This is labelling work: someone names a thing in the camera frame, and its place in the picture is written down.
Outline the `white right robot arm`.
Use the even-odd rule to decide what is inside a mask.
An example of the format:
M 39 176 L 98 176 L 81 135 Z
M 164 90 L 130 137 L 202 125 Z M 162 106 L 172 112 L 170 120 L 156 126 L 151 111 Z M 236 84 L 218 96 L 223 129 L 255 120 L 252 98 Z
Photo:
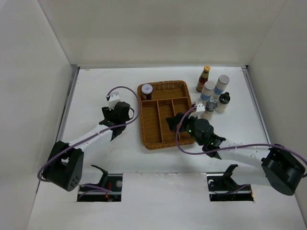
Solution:
M 171 131 L 187 132 L 202 147 L 200 155 L 234 162 L 222 176 L 227 189 L 258 184 L 292 196 L 307 175 L 306 168 L 298 161 L 298 154 L 282 145 L 239 145 L 216 135 L 208 120 L 183 113 L 166 118 L 166 122 Z

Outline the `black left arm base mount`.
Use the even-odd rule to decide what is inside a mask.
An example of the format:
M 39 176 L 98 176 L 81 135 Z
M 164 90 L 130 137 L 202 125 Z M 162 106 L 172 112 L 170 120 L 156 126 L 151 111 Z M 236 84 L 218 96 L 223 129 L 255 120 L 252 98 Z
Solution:
M 122 174 L 109 174 L 107 170 L 91 165 L 84 169 L 80 182 L 78 202 L 120 202 L 123 187 Z

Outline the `white lid sauce jar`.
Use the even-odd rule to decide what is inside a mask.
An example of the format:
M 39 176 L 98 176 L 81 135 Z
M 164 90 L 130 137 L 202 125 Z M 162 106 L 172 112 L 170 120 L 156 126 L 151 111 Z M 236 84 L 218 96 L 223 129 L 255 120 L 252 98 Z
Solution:
M 152 99 L 152 93 L 153 93 L 153 87 L 150 84 L 144 84 L 141 87 L 141 98 L 142 100 L 151 100 Z

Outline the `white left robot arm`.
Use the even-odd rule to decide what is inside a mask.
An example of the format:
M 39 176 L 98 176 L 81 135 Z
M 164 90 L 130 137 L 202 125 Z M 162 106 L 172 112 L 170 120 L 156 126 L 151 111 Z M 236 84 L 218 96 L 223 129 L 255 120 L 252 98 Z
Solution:
M 104 120 L 82 137 L 71 141 L 57 141 L 49 155 L 47 165 L 43 167 L 42 177 L 70 192 L 80 183 L 83 173 L 84 152 L 94 143 L 106 143 L 119 136 L 131 120 L 133 111 L 126 102 L 117 102 L 113 109 L 102 108 Z

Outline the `red sauce bottle yellow cap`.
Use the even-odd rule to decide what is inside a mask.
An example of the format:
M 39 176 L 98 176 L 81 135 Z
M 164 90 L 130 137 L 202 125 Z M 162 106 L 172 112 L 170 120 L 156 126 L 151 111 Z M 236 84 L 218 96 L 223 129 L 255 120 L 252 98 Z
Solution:
M 209 65 L 204 66 L 203 71 L 199 77 L 199 80 L 196 86 L 196 90 L 198 92 L 202 92 L 205 82 L 208 81 L 210 69 L 211 67 Z

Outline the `clear top white grinder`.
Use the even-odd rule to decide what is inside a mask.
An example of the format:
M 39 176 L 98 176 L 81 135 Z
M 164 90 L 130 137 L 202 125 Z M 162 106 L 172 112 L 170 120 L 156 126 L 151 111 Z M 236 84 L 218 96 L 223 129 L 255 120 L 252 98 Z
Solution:
M 201 114 L 201 118 L 210 121 L 217 107 L 218 104 L 215 100 L 208 100 L 205 104 L 205 111 Z

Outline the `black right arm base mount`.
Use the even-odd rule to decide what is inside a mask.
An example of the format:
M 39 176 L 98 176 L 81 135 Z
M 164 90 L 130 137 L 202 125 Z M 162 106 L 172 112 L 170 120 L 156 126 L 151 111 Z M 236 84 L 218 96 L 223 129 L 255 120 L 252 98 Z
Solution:
M 237 164 L 231 164 L 225 172 L 206 174 L 210 201 L 254 201 L 251 186 L 238 185 L 231 178 L 236 167 L 238 167 Z

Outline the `black top white shaker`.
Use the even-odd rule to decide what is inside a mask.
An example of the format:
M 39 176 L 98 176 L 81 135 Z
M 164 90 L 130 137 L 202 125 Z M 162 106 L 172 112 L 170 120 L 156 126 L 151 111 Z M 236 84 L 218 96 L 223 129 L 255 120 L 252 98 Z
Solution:
M 218 98 L 217 108 L 215 109 L 215 111 L 218 113 L 223 113 L 226 110 L 228 104 L 230 103 L 230 100 L 231 98 L 229 92 L 222 93 Z

